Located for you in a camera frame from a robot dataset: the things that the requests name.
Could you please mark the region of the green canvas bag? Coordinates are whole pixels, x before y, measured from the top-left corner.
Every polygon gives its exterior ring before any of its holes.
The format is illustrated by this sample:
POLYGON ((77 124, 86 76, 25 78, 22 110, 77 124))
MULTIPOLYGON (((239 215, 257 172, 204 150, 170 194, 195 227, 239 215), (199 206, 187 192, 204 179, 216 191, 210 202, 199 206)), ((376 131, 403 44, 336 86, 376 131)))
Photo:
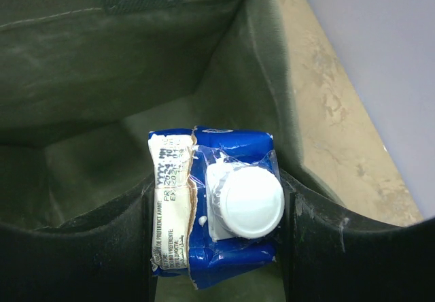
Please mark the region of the green canvas bag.
MULTIPOLYGON (((1 225, 60 227, 148 176, 152 130, 273 135, 281 171, 340 199, 303 164, 279 0, 1 0, 1 225)), ((285 301, 271 265, 153 301, 285 301)))

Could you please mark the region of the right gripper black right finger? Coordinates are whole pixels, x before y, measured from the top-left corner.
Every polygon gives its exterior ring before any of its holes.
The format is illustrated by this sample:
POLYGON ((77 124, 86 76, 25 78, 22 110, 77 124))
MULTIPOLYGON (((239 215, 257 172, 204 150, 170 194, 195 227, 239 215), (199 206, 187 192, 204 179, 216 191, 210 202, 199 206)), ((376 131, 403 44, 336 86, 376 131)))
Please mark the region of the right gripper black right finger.
POLYGON ((279 261, 288 301, 433 301, 434 221, 357 214, 281 172, 279 261))

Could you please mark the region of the blue yellow juice carton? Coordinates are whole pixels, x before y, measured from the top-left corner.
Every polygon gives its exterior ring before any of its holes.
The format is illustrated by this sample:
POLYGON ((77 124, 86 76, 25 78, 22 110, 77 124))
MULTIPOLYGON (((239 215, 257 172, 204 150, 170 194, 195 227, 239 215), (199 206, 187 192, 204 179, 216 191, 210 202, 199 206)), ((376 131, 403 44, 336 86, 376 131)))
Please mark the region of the blue yellow juice carton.
POLYGON ((273 136, 232 129, 152 131, 154 275, 195 288, 272 263, 285 199, 273 136))

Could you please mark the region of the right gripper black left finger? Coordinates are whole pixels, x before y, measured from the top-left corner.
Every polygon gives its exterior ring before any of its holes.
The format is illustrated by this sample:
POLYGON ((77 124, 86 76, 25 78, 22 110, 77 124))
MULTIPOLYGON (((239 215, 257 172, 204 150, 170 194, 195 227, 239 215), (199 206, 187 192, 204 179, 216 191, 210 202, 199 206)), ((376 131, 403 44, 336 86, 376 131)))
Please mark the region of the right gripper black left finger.
POLYGON ((1 225, 2 301, 153 301, 154 178, 56 228, 1 225))

